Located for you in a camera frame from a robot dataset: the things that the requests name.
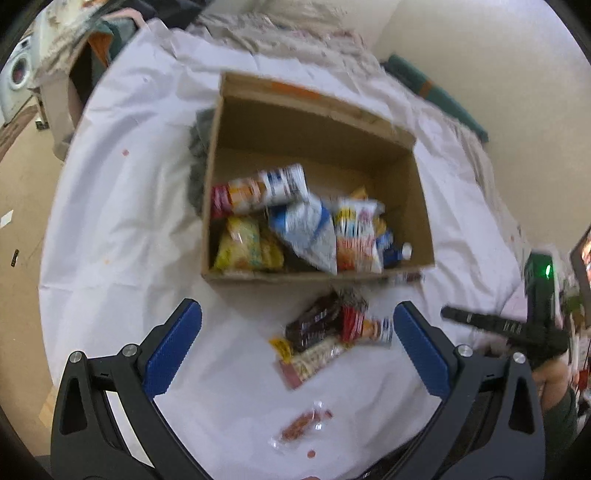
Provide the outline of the dark chocolate snack pack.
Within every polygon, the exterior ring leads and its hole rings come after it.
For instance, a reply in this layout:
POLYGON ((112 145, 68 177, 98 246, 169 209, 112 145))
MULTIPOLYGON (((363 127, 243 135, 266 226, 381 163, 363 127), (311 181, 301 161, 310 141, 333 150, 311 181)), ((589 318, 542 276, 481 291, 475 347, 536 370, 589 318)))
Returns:
POLYGON ((296 320, 287 324, 284 337, 297 353, 314 347, 342 331, 342 299, 338 292, 318 297, 296 320))

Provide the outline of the clear sausage snack packet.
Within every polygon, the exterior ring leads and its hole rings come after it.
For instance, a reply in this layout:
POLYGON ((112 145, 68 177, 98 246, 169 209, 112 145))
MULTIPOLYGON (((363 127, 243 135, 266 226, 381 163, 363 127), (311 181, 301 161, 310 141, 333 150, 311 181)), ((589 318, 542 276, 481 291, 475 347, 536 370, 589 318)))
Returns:
POLYGON ((334 418, 332 410, 325 406, 322 401, 315 401, 310 408, 295 417, 280 429, 280 432, 269 440, 269 445, 273 450, 284 451, 290 448, 296 448, 304 439, 311 434, 322 432, 325 425, 334 418))

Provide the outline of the small yellow candy packet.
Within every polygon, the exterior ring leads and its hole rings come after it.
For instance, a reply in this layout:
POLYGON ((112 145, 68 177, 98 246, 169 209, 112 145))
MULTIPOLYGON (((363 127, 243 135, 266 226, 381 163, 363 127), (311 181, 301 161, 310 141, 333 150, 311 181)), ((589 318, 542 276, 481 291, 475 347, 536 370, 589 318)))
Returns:
POLYGON ((269 343, 279 356, 280 361, 284 364, 290 364, 294 357, 294 348, 291 346, 290 341, 283 337, 273 337, 269 340, 269 343))

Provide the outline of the white orange striped snack bag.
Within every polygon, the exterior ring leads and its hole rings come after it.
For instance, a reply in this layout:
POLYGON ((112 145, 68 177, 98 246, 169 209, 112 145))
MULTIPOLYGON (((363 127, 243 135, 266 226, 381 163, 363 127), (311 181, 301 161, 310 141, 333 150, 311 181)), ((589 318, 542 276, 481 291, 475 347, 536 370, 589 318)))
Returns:
POLYGON ((383 205, 377 200, 343 197, 335 200, 332 219, 339 272, 383 272, 375 228, 375 219, 382 212, 383 205))

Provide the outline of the green rolled mat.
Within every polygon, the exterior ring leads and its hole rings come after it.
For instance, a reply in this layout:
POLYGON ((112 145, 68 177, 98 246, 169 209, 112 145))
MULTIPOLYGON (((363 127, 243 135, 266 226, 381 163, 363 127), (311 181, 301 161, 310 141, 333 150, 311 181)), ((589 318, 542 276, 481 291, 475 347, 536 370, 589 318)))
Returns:
POLYGON ((408 60, 392 54, 381 65, 388 74, 414 94, 436 105, 444 113, 472 130, 483 144, 489 142, 488 131, 445 89, 434 83, 408 60))

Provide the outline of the white table cloth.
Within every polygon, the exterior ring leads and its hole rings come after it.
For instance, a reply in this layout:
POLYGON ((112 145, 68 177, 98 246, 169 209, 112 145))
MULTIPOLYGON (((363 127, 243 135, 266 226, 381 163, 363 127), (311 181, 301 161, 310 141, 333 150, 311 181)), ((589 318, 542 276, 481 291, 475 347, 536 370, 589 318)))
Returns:
POLYGON ((51 376, 141 340, 185 297, 204 327, 157 404, 217 479, 349 479, 417 435, 436 407, 400 345, 356 347, 300 389, 274 367, 270 335, 322 283, 217 284, 200 274, 201 222, 187 195, 191 128, 236 71, 356 104, 410 131, 433 235, 421 281, 367 282, 370 310, 413 301, 456 343, 493 336, 441 318, 448 303, 503 308, 529 243, 502 201, 478 138, 420 99, 349 37, 318 39, 254 15, 204 16, 186 30, 153 20, 94 90, 56 192, 41 263, 41 321, 51 376), (269 440, 322 401, 334 418, 296 448, 269 440))

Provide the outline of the blue white chip bag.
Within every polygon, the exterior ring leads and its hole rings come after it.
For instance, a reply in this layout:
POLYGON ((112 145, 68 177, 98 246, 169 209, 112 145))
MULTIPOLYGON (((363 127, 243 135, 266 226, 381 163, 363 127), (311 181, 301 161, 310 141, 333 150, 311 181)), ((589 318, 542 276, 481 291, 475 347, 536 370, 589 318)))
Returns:
POLYGON ((331 211, 317 196, 269 210, 269 227, 298 258, 337 275, 337 239, 331 211))

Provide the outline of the yellow snack bag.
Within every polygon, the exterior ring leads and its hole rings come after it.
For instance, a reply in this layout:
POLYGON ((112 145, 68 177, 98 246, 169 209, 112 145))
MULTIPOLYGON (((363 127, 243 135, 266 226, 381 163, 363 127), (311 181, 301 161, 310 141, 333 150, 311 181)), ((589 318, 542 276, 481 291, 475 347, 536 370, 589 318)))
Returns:
POLYGON ((268 227, 252 217, 226 220, 213 263, 215 271, 276 272, 283 266, 283 247, 268 227))

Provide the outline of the red white bun snack pack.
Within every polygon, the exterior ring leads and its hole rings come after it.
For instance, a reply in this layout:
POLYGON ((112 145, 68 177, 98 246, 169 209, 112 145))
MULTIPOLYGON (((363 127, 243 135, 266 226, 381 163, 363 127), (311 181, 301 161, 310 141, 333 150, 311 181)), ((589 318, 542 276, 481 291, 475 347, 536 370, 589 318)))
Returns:
POLYGON ((307 198, 304 169, 294 164, 213 186, 211 217, 245 215, 307 198))

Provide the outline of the brown cardboard box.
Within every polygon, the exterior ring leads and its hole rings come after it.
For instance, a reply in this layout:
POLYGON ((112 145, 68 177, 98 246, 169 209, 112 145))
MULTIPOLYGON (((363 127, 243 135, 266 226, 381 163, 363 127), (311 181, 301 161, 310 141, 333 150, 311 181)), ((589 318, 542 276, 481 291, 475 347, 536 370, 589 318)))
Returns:
POLYGON ((332 275, 286 256, 280 273, 214 270, 224 221, 211 215, 213 187, 300 164, 318 197, 344 197, 366 188, 385 208, 397 243, 410 259, 383 277, 434 265, 435 254, 414 148, 415 136, 399 125, 335 97, 280 81, 225 72, 211 129, 202 209, 201 274, 209 282, 327 282, 332 275))

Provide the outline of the white washing machine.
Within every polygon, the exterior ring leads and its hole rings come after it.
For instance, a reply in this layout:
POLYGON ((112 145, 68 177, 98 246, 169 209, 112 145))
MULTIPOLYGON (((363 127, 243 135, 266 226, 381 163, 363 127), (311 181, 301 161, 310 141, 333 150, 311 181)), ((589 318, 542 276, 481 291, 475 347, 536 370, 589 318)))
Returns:
POLYGON ((2 125, 10 123, 31 98, 31 76, 31 36, 27 35, 17 43, 1 71, 2 125))

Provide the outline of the yellow checkered wafer pack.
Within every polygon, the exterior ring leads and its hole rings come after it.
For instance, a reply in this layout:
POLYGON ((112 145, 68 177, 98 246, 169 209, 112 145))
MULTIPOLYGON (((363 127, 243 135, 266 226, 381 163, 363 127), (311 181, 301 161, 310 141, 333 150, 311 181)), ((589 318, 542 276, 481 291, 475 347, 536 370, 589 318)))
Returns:
POLYGON ((303 353, 291 355, 279 362, 280 373, 287 388, 300 388, 335 359, 351 348, 337 337, 328 337, 303 353))

